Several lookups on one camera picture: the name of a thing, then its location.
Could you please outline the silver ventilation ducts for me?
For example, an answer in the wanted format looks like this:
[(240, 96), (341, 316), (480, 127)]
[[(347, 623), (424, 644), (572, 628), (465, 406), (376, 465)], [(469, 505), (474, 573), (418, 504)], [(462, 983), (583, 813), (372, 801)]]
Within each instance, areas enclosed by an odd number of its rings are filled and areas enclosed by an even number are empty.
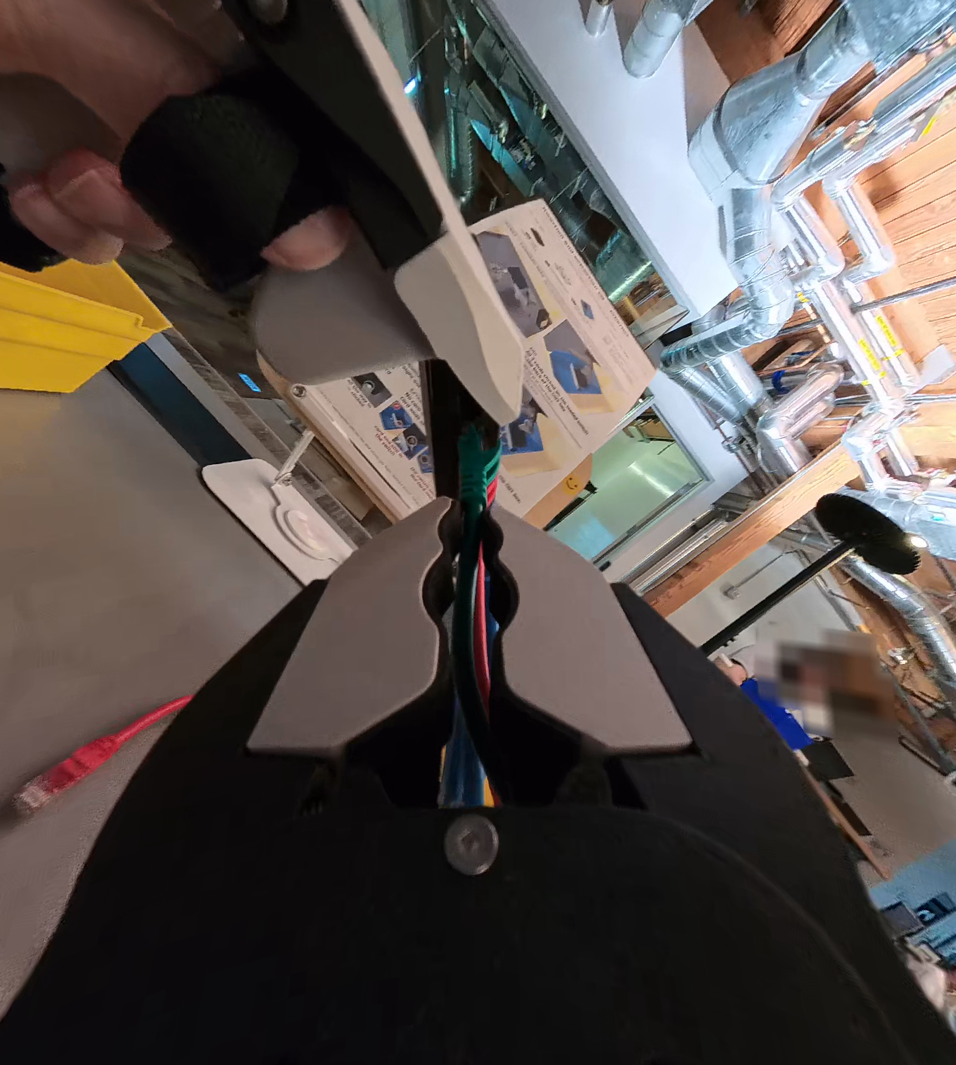
[[(749, 430), (760, 466), (810, 462), (803, 437), (846, 377), (867, 405), (842, 441), (862, 497), (956, 561), (956, 475), (924, 473), (902, 427), (924, 384), (868, 283), (896, 256), (859, 177), (919, 140), (956, 98), (956, 2), (844, 2), (801, 51), (734, 84), (700, 124), (690, 161), (718, 206), (740, 296), (659, 353), (657, 366), (707, 412)], [(831, 339), (778, 399), (743, 353), (797, 305)]]

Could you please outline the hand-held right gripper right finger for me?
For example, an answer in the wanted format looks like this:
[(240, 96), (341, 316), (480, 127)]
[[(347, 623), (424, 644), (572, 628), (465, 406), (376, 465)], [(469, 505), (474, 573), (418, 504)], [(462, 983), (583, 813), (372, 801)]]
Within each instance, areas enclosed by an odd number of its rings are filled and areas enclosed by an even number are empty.
[(548, 805), (578, 765), (689, 751), (685, 720), (596, 567), (498, 505), (485, 544), (502, 800)]

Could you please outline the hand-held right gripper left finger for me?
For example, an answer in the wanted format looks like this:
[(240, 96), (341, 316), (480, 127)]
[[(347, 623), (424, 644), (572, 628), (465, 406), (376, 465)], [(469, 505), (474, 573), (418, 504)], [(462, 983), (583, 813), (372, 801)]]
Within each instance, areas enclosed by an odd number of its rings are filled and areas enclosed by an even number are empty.
[(302, 771), (297, 807), (436, 807), (456, 690), (456, 502), (436, 498), (326, 579), (247, 752)]

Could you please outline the person's left hand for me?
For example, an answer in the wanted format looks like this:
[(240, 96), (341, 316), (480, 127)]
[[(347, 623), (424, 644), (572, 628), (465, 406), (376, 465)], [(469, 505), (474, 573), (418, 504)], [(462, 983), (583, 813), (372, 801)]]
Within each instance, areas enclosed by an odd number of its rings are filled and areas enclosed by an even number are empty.
[(5, 179), (9, 214), (48, 248), (105, 264), (169, 233), (123, 189), (123, 147), (165, 100), (211, 87), (238, 63), (242, 37), (221, 2), (0, 1), (0, 79), (55, 85), (108, 129)]

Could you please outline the yellow plastic bin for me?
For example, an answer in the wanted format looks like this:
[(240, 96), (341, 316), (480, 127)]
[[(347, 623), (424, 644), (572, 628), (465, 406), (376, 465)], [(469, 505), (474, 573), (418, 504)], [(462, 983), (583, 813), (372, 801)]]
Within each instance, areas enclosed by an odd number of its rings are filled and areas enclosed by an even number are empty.
[(0, 262), (0, 390), (73, 393), (171, 327), (117, 263)]

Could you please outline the black table mat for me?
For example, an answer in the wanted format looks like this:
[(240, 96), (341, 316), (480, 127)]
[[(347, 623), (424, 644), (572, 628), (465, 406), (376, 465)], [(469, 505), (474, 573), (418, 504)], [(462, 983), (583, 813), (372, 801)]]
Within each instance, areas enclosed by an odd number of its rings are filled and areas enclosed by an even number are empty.
[(113, 360), (108, 373), (200, 469), (250, 457), (149, 343)]

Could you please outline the black ethernet switch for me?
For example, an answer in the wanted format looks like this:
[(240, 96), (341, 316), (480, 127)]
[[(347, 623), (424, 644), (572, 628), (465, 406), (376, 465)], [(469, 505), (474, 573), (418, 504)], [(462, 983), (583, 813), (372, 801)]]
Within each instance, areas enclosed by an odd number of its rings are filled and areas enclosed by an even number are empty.
[(460, 499), (459, 441), (473, 428), (483, 447), (499, 447), (500, 427), (441, 359), (422, 363), (421, 398), (436, 496)]

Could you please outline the white stand base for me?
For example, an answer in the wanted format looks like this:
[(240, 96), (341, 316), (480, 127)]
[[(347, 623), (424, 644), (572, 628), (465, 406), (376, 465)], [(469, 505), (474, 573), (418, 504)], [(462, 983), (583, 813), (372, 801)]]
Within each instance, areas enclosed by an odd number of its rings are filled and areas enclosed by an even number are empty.
[(208, 464), (201, 479), (212, 496), (302, 585), (327, 579), (355, 552), (322, 509), (266, 461)]

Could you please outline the wooden beam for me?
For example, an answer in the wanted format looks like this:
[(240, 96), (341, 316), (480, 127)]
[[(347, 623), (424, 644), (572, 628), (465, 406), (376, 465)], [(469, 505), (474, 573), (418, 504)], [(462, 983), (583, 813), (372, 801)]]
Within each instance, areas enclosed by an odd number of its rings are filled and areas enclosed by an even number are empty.
[(815, 508), (817, 501), (856, 478), (858, 469), (843, 444), (823, 450), (801, 472), (730, 522), (667, 579), (642, 593), (664, 618), (697, 597), (736, 566)]

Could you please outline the printed instruction sheet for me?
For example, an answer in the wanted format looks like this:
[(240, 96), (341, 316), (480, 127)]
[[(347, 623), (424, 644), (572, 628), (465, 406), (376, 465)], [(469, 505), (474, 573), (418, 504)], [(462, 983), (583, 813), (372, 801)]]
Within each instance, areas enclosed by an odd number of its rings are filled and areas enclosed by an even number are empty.
[[(511, 207), (471, 232), (522, 337), (522, 405), (501, 429), (496, 503), (526, 519), (619, 431), (656, 371), (549, 206)], [(433, 499), (417, 364), (304, 391), (304, 420), (389, 520)]]

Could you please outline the black pole stand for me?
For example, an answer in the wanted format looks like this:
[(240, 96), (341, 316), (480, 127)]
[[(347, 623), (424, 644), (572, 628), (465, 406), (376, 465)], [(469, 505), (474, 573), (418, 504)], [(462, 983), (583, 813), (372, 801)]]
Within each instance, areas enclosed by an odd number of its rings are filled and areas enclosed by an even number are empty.
[(768, 594), (749, 611), (734, 620), (700, 644), (700, 653), (710, 656), (734, 642), (737, 636), (764, 618), (782, 601), (791, 597), (805, 585), (814, 581), (833, 566), (855, 555), (868, 566), (883, 573), (907, 576), (920, 566), (921, 557), (911, 538), (890, 518), (862, 499), (842, 494), (826, 494), (813, 508), (817, 523), (836, 541), (834, 546), (810, 566)]

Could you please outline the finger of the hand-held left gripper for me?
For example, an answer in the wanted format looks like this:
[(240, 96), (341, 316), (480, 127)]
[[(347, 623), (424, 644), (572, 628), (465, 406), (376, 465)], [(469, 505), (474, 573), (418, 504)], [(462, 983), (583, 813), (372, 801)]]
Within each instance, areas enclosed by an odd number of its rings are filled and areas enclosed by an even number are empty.
[(378, 98), (388, 105), (391, 178), (427, 223), (421, 250), (393, 269), (393, 284), (433, 353), (499, 425), (522, 405), (524, 341), (504, 309), (454, 193), (438, 164), (421, 117), (360, 3), (335, 2)]

